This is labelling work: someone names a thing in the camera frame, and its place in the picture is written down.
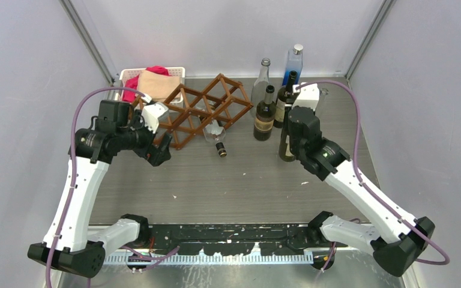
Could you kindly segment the clear bottle gold black cap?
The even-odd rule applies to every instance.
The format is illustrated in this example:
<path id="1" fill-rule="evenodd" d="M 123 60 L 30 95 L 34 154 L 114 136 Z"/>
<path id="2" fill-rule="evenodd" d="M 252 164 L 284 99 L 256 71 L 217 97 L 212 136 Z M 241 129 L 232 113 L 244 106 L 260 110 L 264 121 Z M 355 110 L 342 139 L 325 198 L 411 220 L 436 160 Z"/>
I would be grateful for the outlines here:
<path id="1" fill-rule="evenodd" d="M 212 120 L 203 128 L 203 133 L 206 140 L 214 144 L 219 157 L 224 158 L 227 156 L 227 151 L 223 143 L 226 131 L 221 121 Z"/>

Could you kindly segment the brown wooden wine rack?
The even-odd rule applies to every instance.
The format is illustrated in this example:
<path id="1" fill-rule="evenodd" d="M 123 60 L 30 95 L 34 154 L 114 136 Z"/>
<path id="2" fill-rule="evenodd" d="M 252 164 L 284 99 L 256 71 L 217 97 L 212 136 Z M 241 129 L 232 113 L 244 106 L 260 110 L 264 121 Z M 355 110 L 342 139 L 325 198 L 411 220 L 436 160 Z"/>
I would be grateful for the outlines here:
<path id="1" fill-rule="evenodd" d="M 176 150 L 203 135 L 203 129 L 213 122 L 229 129 L 253 107 L 243 84 L 221 73 L 201 91 L 178 85 L 162 103 L 173 115 L 159 121 L 154 144 L 159 145 L 169 134 L 170 146 Z"/>

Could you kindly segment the small clear glass bottle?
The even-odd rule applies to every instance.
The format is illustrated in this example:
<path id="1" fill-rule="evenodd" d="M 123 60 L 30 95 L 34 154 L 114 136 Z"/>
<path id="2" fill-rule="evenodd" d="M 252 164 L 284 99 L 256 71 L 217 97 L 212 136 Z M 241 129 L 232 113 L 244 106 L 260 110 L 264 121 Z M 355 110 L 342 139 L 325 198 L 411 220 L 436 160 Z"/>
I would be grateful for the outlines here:
<path id="1" fill-rule="evenodd" d="M 324 110 L 325 110 L 325 106 L 326 106 L 326 98 L 328 96 L 328 89 L 326 88 L 321 88 L 319 90 L 319 101 L 318 101 L 318 105 L 316 106 L 316 111 L 315 111 L 315 115 L 320 118 L 323 113 L 324 113 Z"/>

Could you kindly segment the blue square glass bottle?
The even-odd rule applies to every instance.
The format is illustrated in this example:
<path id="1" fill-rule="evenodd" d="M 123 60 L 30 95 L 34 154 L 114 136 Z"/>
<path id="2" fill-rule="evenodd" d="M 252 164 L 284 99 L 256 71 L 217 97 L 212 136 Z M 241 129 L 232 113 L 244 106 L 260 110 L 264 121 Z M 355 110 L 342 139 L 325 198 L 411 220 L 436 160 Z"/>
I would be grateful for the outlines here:
<path id="1" fill-rule="evenodd" d="M 285 66 L 285 73 L 282 81 L 282 85 L 285 86 L 288 82 L 289 73 L 291 71 L 297 72 L 297 78 L 294 81 L 294 84 L 299 82 L 301 72 L 303 69 L 303 45 L 302 44 L 295 44 L 293 48 L 288 51 L 286 66 Z"/>

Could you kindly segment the dark wine bottle black neck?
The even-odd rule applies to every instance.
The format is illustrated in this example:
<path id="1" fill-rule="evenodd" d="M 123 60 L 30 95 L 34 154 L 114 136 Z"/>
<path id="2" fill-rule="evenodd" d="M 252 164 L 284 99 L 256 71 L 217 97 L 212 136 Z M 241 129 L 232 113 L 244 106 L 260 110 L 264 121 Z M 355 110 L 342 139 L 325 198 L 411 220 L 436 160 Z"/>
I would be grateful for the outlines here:
<path id="1" fill-rule="evenodd" d="M 291 153 L 290 150 L 287 118 L 287 116 L 284 117 L 278 154 L 283 161 L 292 162 L 295 160 L 295 156 Z"/>

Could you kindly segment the dark wine bottle silver cap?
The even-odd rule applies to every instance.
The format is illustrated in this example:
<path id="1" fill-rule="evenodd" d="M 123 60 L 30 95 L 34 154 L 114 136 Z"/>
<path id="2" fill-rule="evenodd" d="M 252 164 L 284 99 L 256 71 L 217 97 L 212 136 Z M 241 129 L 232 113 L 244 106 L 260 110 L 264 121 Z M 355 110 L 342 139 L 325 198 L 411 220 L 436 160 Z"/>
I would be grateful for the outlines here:
<path id="1" fill-rule="evenodd" d="M 268 85 L 265 88 L 265 96 L 256 106 L 253 136 L 258 141 L 266 141 L 271 137 L 276 105 L 273 103 L 274 87 Z"/>

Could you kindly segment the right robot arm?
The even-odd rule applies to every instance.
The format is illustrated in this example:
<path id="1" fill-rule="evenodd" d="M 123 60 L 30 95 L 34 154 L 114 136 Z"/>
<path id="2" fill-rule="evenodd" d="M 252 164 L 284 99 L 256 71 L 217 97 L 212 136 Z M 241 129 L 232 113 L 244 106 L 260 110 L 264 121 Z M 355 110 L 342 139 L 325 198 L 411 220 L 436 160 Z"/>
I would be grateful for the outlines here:
<path id="1" fill-rule="evenodd" d="M 323 137 L 320 120 L 308 107 L 294 107 L 286 117 L 291 153 L 306 171 L 344 195 L 370 222 L 369 226 L 320 212 L 309 222 L 309 238 L 322 247 L 339 242 L 375 259 L 387 273 L 400 277 L 427 248 L 435 224 L 415 217 L 391 201 L 337 143 Z"/>

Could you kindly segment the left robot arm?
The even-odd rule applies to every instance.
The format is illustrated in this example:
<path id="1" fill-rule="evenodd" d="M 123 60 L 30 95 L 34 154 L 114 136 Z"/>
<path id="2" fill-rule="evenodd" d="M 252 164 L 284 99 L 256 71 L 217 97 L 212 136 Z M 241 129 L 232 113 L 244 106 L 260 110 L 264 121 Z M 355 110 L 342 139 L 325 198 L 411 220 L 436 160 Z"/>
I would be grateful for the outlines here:
<path id="1" fill-rule="evenodd" d="M 145 247 L 151 240 L 148 219 L 125 214 L 113 225 L 88 233 L 101 182 L 113 158 L 133 151 L 156 167 L 170 159 L 170 134 L 154 140 L 168 108 L 152 102 L 136 108 L 125 101 L 103 100 L 88 128 L 75 132 L 69 150 L 68 175 L 55 218 L 44 239 L 32 244 L 28 257 L 55 270 L 95 277 L 105 257 L 127 244 Z"/>

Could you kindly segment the dark green wine bottle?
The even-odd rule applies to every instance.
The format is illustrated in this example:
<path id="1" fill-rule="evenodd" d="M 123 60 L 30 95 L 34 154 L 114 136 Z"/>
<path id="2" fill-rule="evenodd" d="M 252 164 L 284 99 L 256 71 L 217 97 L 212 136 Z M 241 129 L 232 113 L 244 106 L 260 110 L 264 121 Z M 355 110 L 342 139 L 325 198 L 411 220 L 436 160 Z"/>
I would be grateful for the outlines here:
<path id="1" fill-rule="evenodd" d="M 287 74 L 286 83 L 279 89 L 276 99 L 276 113 L 274 116 L 273 126 L 282 128 L 285 117 L 285 105 L 287 99 L 292 95 L 292 87 L 297 83 L 298 72 L 291 70 Z"/>

